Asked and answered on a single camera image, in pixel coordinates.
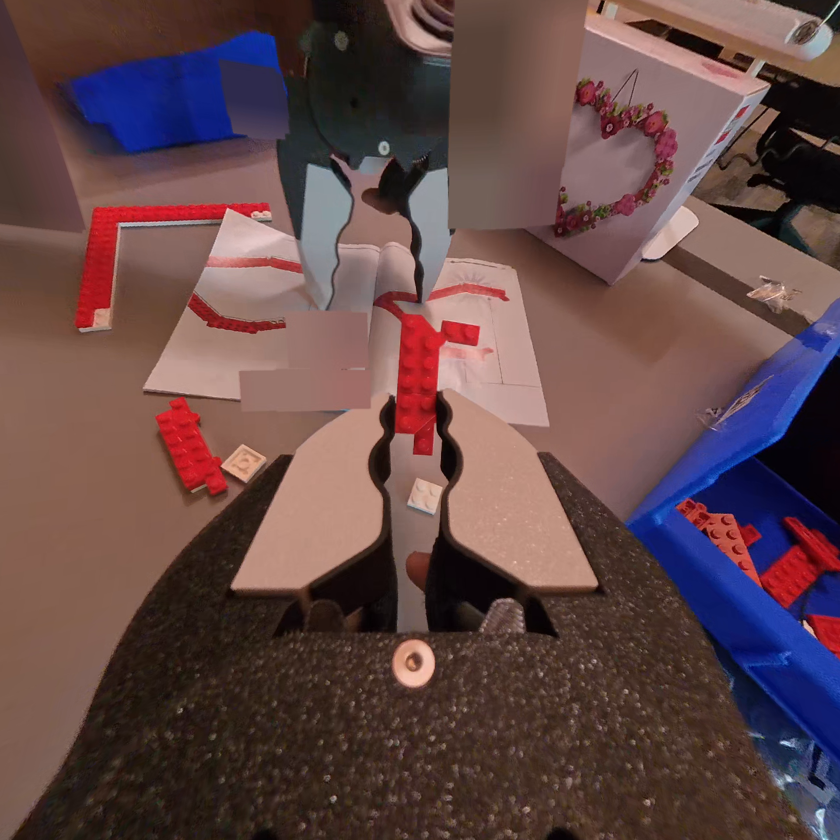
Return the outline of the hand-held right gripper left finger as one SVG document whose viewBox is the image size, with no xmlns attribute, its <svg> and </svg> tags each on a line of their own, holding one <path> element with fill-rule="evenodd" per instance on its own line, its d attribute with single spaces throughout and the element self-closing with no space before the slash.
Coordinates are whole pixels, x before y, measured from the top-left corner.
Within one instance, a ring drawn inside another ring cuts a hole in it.
<svg viewBox="0 0 840 840">
<path fill-rule="evenodd" d="M 395 588 L 395 399 L 338 416 L 294 454 L 236 573 L 239 595 L 383 597 Z"/>
</svg>

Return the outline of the black office chair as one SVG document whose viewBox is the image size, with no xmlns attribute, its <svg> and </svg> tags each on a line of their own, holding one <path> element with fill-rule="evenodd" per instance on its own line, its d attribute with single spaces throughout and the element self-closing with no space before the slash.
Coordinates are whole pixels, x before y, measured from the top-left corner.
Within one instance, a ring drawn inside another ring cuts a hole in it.
<svg viewBox="0 0 840 840">
<path fill-rule="evenodd" d="M 775 82 L 769 90 L 777 116 L 759 137 L 748 187 L 770 186 L 785 195 L 772 212 L 714 203 L 716 209 L 815 257 L 798 234 L 795 216 L 805 207 L 839 212 L 839 157 L 829 150 L 839 139 L 839 87 L 804 77 Z"/>
</svg>

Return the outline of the blue bin with red bricks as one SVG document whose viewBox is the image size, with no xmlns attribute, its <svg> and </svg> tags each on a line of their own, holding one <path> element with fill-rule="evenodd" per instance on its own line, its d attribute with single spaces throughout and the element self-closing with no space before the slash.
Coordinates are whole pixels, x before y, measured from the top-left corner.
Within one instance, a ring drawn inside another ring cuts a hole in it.
<svg viewBox="0 0 840 840">
<path fill-rule="evenodd" d="M 828 396 L 838 385 L 838 301 L 811 326 L 773 354 L 736 401 L 711 420 L 631 514 L 627 526 L 660 562 L 701 625 L 736 664 L 838 761 L 839 665 L 802 626 L 807 613 L 838 616 L 838 574 L 824 574 L 783 607 L 736 569 L 710 539 L 678 512 L 692 499 L 709 512 L 729 513 L 754 526 L 749 549 L 765 572 L 796 545 L 783 518 L 797 518 L 838 547 L 838 499 L 815 501 L 793 486 L 791 470 L 819 468 L 838 492 L 838 396 L 806 413 L 795 435 L 778 448 L 814 389 Z"/>
</svg>

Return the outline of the pile of red brick plates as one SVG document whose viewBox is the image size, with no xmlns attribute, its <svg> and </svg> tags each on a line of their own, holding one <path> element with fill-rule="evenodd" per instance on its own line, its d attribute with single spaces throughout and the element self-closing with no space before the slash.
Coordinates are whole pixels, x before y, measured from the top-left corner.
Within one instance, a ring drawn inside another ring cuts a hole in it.
<svg viewBox="0 0 840 840">
<path fill-rule="evenodd" d="M 838 523 L 801 494 L 715 491 L 675 509 L 838 656 Z"/>
</svg>

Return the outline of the small red brick plate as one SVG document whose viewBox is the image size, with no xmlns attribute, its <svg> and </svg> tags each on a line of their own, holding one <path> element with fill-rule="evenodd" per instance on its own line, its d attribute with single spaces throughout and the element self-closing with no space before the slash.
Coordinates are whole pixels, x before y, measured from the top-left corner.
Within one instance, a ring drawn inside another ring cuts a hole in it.
<svg viewBox="0 0 840 840">
<path fill-rule="evenodd" d="M 167 411 L 155 417 L 155 422 L 184 489 L 206 489 L 211 496 L 225 493 L 228 484 L 221 470 L 222 461 L 207 446 L 200 415 L 183 396 L 171 400 L 169 405 Z"/>
</svg>

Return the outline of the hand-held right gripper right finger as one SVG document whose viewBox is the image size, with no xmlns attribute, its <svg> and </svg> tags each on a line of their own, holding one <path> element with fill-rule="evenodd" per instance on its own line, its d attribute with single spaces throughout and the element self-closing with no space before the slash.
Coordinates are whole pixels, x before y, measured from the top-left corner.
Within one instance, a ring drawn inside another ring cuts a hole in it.
<svg viewBox="0 0 840 840">
<path fill-rule="evenodd" d="M 531 592 L 591 593 L 598 580 L 537 450 L 450 389 L 437 395 L 441 532 L 462 554 Z"/>
</svg>

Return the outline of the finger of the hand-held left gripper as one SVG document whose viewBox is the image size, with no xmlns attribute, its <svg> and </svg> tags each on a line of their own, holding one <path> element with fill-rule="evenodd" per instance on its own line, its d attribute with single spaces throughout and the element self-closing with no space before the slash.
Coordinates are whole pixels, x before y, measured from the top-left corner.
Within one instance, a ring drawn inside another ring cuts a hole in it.
<svg viewBox="0 0 840 840">
<path fill-rule="evenodd" d="M 327 310 L 334 296 L 338 244 L 353 206 L 350 179 L 339 161 L 308 164 L 298 250 L 309 295 L 320 310 Z"/>
<path fill-rule="evenodd" d="M 418 302 L 431 298 L 445 266 L 452 230 L 448 225 L 448 170 L 415 161 L 408 174 L 407 219 L 412 230 L 411 253 Z"/>
</svg>

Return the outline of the heart wreath set box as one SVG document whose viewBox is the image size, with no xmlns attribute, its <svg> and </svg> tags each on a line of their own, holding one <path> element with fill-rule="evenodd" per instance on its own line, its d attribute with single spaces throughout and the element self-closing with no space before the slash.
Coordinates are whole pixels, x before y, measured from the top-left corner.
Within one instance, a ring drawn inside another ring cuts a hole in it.
<svg viewBox="0 0 840 840">
<path fill-rule="evenodd" d="M 769 84 L 588 13 L 556 218 L 529 232 L 612 286 Z"/>
</svg>

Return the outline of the blue bin with colourful bricks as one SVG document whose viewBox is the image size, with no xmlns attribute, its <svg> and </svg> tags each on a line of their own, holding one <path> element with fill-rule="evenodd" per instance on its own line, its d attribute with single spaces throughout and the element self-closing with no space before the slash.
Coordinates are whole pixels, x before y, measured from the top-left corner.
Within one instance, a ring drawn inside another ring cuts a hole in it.
<svg viewBox="0 0 840 840">
<path fill-rule="evenodd" d="M 275 39 L 250 31 L 216 46 L 125 62 L 63 82 L 69 102 L 123 151 L 142 153 L 237 138 L 220 60 L 279 70 Z"/>
</svg>

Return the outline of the red angled brick frame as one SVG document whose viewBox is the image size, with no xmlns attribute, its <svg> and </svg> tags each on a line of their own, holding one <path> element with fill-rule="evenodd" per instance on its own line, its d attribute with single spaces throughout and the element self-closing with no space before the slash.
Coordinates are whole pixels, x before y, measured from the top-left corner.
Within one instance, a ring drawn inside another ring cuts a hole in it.
<svg viewBox="0 0 840 840">
<path fill-rule="evenodd" d="M 77 330 L 89 333 L 112 328 L 119 241 L 123 228 L 220 224 L 228 210 L 259 222 L 272 220 L 268 203 L 95 207 L 77 299 Z"/>
</svg>

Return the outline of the red branched brick assembly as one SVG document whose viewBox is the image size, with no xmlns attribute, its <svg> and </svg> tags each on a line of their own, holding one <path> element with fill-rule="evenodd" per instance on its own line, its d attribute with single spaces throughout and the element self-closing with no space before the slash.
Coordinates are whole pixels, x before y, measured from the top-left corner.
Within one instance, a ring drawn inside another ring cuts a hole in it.
<svg viewBox="0 0 840 840">
<path fill-rule="evenodd" d="M 415 455 L 430 456 L 434 451 L 439 351 L 445 343 L 476 347 L 479 337 L 480 327 L 475 324 L 444 320 L 441 330 L 435 330 L 422 315 L 402 315 L 395 432 L 413 436 Z"/>
</svg>

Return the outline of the white instruction booklet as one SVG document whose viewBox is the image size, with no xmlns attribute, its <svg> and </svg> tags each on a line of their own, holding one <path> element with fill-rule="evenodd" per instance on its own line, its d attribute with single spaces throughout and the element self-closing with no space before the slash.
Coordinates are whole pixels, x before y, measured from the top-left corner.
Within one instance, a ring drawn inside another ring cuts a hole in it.
<svg viewBox="0 0 840 840">
<path fill-rule="evenodd" d="M 408 248 L 340 245 L 331 310 L 369 319 L 371 392 L 396 394 L 401 321 L 421 315 L 478 329 L 475 345 L 446 342 L 437 388 L 452 389 L 509 424 L 550 425 L 518 275 L 509 266 L 451 259 L 425 304 Z M 312 309 L 293 237 L 228 209 L 203 272 L 146 392 L 237 401 L 239 373 L 285 368 L 290 312 Z"/>
</svg>

